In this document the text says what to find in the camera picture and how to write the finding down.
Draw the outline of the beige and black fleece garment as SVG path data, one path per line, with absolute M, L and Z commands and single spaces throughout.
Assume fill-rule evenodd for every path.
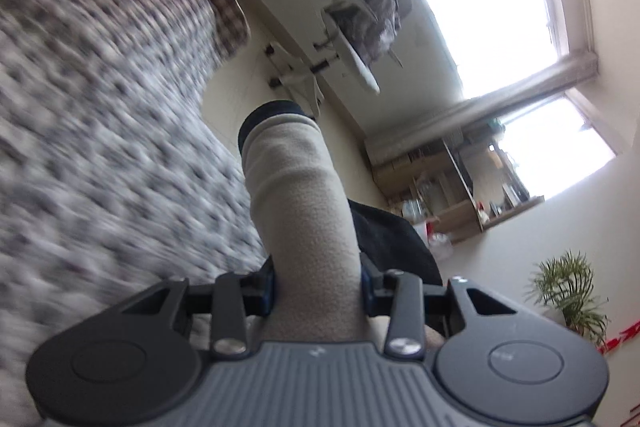
M 274 308 L 250 320 L 250 343 L 373 341 L 388 321 L 363 311 L 361 260 L 442 285 L 410 223 L 347 198 L 318 124 L 296 103 L 253 110 L 239 131 L 250 217 L 276 272 Z

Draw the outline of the wooden shelf unit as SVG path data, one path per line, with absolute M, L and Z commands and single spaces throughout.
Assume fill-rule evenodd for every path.
M 455 244 L 544 202 L 494 136 L 460 145 L 437 139 L 374 167 L 373 180 L 390 210 Z

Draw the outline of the green potted plant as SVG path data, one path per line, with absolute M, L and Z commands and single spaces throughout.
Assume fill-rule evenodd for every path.
M 526 299 L 546 311 L 558 312 L 564 325 L 597 348 L 605 344 L 608 302 L 594 293 L 594 271 L 581 251 L 564 251 L 536 264 L 529 277 Z

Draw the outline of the grey patterned quilt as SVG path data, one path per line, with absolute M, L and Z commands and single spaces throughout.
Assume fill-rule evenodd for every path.
M 205 283 L 265 253 L 236 158 L 197 108 L 1 114 L 1 421 L 38 419 L 40 343 L 162 280 Z

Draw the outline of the grey checkered sofa blanket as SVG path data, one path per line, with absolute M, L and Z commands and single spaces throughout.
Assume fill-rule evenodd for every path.
M 1 0 L 1 114 L 201 113 L 247 39 L 236 0 Z

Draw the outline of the grey curtain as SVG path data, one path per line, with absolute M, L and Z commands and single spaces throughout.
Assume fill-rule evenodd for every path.
M 551 98 L 590 80 L 598 73 L 598 56 L 592 51 L 565 55 L 559 62 L 512 86 L 450 106 L 431 116 L 416 117 L 405 124 L 370 136 L 364 141 L 374 167 L 404 155 L 468 124 L 496 118 Z

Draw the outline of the bag on office chair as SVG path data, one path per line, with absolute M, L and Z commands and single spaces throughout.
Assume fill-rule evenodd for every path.
M 366 65 L 390 52 L 401 28 L 398 0 L 359 0 L 342 23 L 345 37 Z

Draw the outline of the white office chair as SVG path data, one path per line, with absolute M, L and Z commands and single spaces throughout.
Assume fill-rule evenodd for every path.
M 385 55 L 396 64 L 401 63 L 392 45 L 401 30 L 401 21 L 412 10 L 413 1 L 331 0 L 320 11 L 324 39 L 316 42 L 314 48 L 330 50 L 332 55 L 308 65 L 280 43 L 269 43 L 264 49 L 265 57 L 278 75 L 268 80 L 268 86 L 283 88 L 288 93 L 303 88 L 311 117 L 316 119 L 324 102 L 318 77 L 334 63 L 341 62 L 364 91 L 378 95 L 380 86 L 371 72 L 371 65 Z

